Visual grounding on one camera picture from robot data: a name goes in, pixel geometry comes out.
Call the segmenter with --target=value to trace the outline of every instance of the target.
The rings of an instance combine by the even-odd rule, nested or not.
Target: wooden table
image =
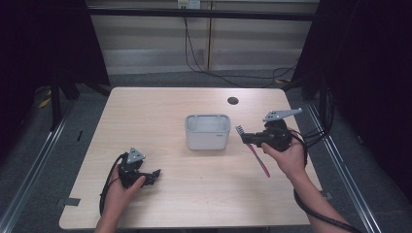
[[[227,102],[239,99],[237,105]],[[234,129],[263,130],[269,111],[288,110],[280,89],[118,87],[112,91],[60,219],[64,229],[94,228],[99,219],[99,194],[115,159],[131,147],[146,155],[140,171],[161,169],[153,186],[139,190],[119,227],[196,228],[308,224],[295,204],[292,185],[275,161],[257,153],[268,168],[267,178]],[[190,150],[185,119],[193,114],[225,114],[231,130],[225,150]],[[286,118],[297,129],[293,116]],[[309,161],[306,168],[319,180]]]

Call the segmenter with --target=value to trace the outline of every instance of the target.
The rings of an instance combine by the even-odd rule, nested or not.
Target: hand
[[[116,166],[112,177],[110,178],[110,186],[106,195],[102,216],[106,214],[120,217],[133,199],[135,193],[145,182],[146,177],[142,176],[130,188],[124,188],[119,179],[118,169],[119,164]]]
[[[261,148],[276,160],[279,168],[289,179],[306,173],[303,146],[295,138],[292,138],[291,146],[283,152],[271,148],[266,143],[261,144]]]
[[[121,214],[145,182],[146,177],[142,176],[130,188],[124,188],[119,179],[118,169],[119,164],[110,178],[110,186],[104,202],[102,217],[99,219],[94,232],[115,232]]]

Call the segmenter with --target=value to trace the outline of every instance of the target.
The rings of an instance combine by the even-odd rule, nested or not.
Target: white plastic bin
[[[230,118],[227,115],[189,115],[185,121],[188,148],[223,150],[230,127]]]

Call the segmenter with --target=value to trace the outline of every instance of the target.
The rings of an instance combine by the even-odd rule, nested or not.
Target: gray carpet
[[[112,76],[112,86],[215,86],[276,88],[282,86],[272,83],[269,78],[272,71],[221,71],[219,75],[248,75],[254,78],[210,77],[194,72]],[[22,209],[13,232],[66,232],[58,226],[62,213],[61,207],[55,203],[59,198],[68,197],[72,185],[83,162],[86,150],[93,136],[107,101],[92,89],[79,85],[81,96],[73,104],[73,109],[67,117],[64,129],[55,144],[40,179],[35,183],[30,196]],[[300,96],[300,89],[287,92],[293,108],[301,107],[303,113],[296,116],[302,133],[310,132],[315,124],[306,109],[307,102]],[[20,140],[8,156],[6,165],[0,168],[0,214],[3,215],[10,202],[15,197],[27,170],[30,168],[43,143],[49,135],[52,122],[51,106],[37,108],[37,103],[43,95],[36,96],[36,103],[31,109],[25,124],[20,128]],[[62,100],[63,111],[71,102]],[[378,220],[382,232],[409,232],[412,229],[412,208],[402,196],[392,180],[376,164],[370,150],[359,143],[356,132],[337,111],[331,136],[338,146],[346,165],[354,176],[361,193],[373,214]],[[336,172],[332,160],[323,142],[309,150],[321,184],[326,192],[333,196],[329,202],[357,228],[366,232],[362,220],[346,190],[340,176]],[[182,232],[173,230],[142,230],[141,232]],[[311,232],[310,226],[270,226],[270,232],[300,233]],[[219,232],[267,232],[266,228],[219,229]]]

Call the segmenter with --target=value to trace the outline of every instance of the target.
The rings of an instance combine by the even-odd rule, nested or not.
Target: wire
[[[331,225],[337,226],[339,228],[342,228],[344,230],[347,230],[349,232],[355,232],[355,233],[361,233],[361,231],[359,231],[356,227],[351,226],[349,224],[346,224],[344,222],[338,221],[336,219],[327,217],[327,216],[323,216],[315,211],[313,211],[312,209],[310,209],[309,207],[307,207],[302,200],[300,199],[299,195],[297,194],[296,190],[293,190],[293,196],[294,196],[294,200],[296,201],[297,206],[299,206],[306,214],[308,214],[309,216],[313,216],[321,221],[324,221],[326,223],[329,223]]]
[[[102,193],[100,194],[100,204],[99,204],[100,215],[103,214],[104,202],[106,200],[106,195],[107,195],[107,192],[109,191],[110,184],[112,184],[112,182],[118,179],[116,178],[109,183],[110,178],[112,177],[113,171],[115,170],[116,165],[118,164],[119,160],[126,158],[127,155],[128,155],[127,152],[119,155],[119,157],[116,159],[115,163],[113,164],[112,169],[110,169],[109,175],[107,176],[106,182],[104,183]]]
[[[280,77],[286,75],[289,71],[294,70],[295,67],[296,67],[296,65],[293,65],[292,67],[277,68],[277,69],[275,69],[275,70],[273,71],[271,77],[242,76],[242,75],[224,75],[224,76],[222,76],[222,75],[217,75],[217,74],[214,74],[214,73],[211,73],[211,72],[204,71],[204,70],[200,67],[200,65],[198,64],[197,59],[196,59],[196,57],[195,57],[195,55],[194,55],[194,49],[193,49],[193,45],[192,45],[192,43],[191,43],[191,38],[190,38],[190,34],[189,34],[188,20],[187,20],[186,17],[184,17],[184,22],[185,22],[185,28],[186,28],[186,30],[185,30],[185,34],[186,34],[186,36],[185,36],[186,63],[187,63],[187,65],[188,65],[188,67],[191,69],[191,71],[193,71],[193,72],[195,72],[195,73],[205,74],[205,75],[208,75],[208,76],[210,76],[210,77],[219,78],[219,79],[221,79],[221,80],[223,80],[223,81],[225,81],[225,82],[227,82],[227,83],[230,83],[230,84],[235,85],[235,86],[238,86],[238,87],[243,87],[243,88],[248,88],[248,87],[247,87],[247,86],[240,85],[240,84],[238,84],[238,83],[234,83],[234,82],[228,80],[227,78],[246,78],[246,79],[258,79],[258,80],[270,80],[270,83],[269,83],[269,84],[266,84],[266,85],[260,87],[260,88],[267,88],[267,87],[273,85],[273,84],[275,83],[275,80],[276,80],[277,78],[280,78]],[[189,42],[189,47],[190,47],[190,51],[191,51],[191,56],[193,57],[194,64],[196,65],[197,70],[195,70],[194,68],[192,68],[192,67],[190,66],[190,64],[189,64],[188,42]],[[284,73],[280,74],[280,75],[275,76],[275,73],[276,73],[277,71],[279,71],[279,70],[282,70],[282,69],[286,69],[286,71],[285,71]]]
[[[299,134],[300,136],[302,136],[300,133],[291,130],[292,132],[292,137],[294,137],[302,146],[303,146],[303,155],[304,155],[304,165],[306,166],[307,164],[307,157],[308,157],[308,147],[306,145],[306,143],[304,142],[304,139],[300,139],[298,136],[296,136],[295,134]],[[312,209],[310,209],[308,206],[306,206],[302,200],[300,199],[299,195],[297,194],[296,190],[293,190],[293,196],[294,196],[294,200],[296,201],[297,206],[300,207],[300,209],[302,209],[306,214],[308,214],[309,216],[313,216],[321,221],[324,221],[326,223],[329,223],[331,225],[337,226],[339,228],[342,228],[344,230],[347,230],[349,232],[355,232],[355,233],[361,233],[361,231],[359,231],[357,228],[355,228],[354,226],[351,226],[349,224],[346,224],[344,222],[338,221],[336,219],[327,217],[327,216],[323,216],[315,211],[313,211]]]

